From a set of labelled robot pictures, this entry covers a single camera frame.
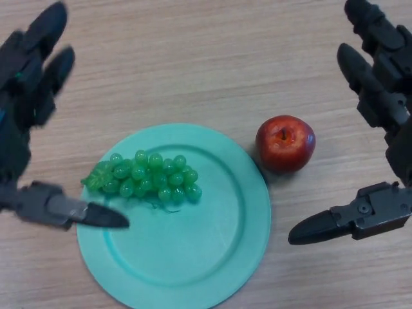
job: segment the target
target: grape stem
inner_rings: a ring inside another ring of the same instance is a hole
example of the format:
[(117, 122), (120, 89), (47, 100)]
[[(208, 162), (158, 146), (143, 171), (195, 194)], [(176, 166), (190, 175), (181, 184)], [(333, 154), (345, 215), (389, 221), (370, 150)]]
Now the grape stem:
[(178, 210), (178, 211), (170, 211), (169, 209), (167, 209), (166, 208), (166, 206), (164, 205), (164, 204), (162, 204), (162, 203), (155, 203), (155, 202), (153, 202), (153, 201), (147, 201), (147, 200), (144, 200), (146, 203), (149, 203), (149, 204), (151, 204), (152, 205), (152, 207), (153, 207), (153, 209), (157, 209), (157, 208), (159, 208), (159, 209), (163, 209), (166, 213), (168, 213), (168, 214), (174, 214), (175, 212), (180, 212), (180, 209)]

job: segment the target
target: plate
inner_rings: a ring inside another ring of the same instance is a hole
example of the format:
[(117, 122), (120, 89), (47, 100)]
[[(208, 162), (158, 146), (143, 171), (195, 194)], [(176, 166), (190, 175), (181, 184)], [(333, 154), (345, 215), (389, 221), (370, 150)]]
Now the plate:
[(237, 143), (193, 124), (148, 127), (102, 160), (113, 153), (132, 158), (139, 149), (164, 158), (184, 155), (198, 171), (201, 200), (160, 209), (84, 189), (84, 200), (105, 203), (130, 220), (128, 230), (78, 225), (84, 262), (97, 283), (128, 307), (216, 306), (247, 282), (265, 253), (271, 224), (265, 181)]

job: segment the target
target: apple stem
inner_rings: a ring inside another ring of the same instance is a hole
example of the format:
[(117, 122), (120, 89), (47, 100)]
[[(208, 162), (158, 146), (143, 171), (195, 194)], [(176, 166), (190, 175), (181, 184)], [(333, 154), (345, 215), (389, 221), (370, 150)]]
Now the apple stem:
[(286, 140), (286, 130), (282, 128), (282, 140)]

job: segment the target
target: table surface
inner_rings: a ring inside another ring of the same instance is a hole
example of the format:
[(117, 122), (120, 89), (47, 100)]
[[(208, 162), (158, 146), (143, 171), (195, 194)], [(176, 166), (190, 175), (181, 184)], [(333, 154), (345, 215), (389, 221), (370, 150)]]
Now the table surface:
[[(293, 178), (269, 183), (272, 234), (250, 281), (219, 309), (411, 308), (411, 227), (364, 241), (350, 237), (294, 247), (290, 229), (344, 205), (358, 188), (393, 181), (381, 129), (356, 110), (339, 71), (341, 42), (358, 50), (341, 0), (68, 0), (58, 45), (77, 63), (22, 183), (79, 180), (116, 142), (144, 127), (192, 122), (247, 151), (268, 117), (291, 114), (315, 130), (317, 148)], [(376, 0), (394, 24), (412, 28), (410, 0)], [(0, 39), (49, 0), (1, 0)], [(0, 216), (0, 308), (122, 308), (86, 270), (76, 232)]]

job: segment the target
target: apple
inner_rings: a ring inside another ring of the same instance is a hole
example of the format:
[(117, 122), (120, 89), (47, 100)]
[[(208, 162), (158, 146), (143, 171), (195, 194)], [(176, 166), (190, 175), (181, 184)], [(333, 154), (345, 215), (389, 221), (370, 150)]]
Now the apple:
[(303, 120), (290, 115), (266, 120), (256, 134), (262, 166), (277, 174), (302, 169), (312, 157), (315, 145), (313, 129)]

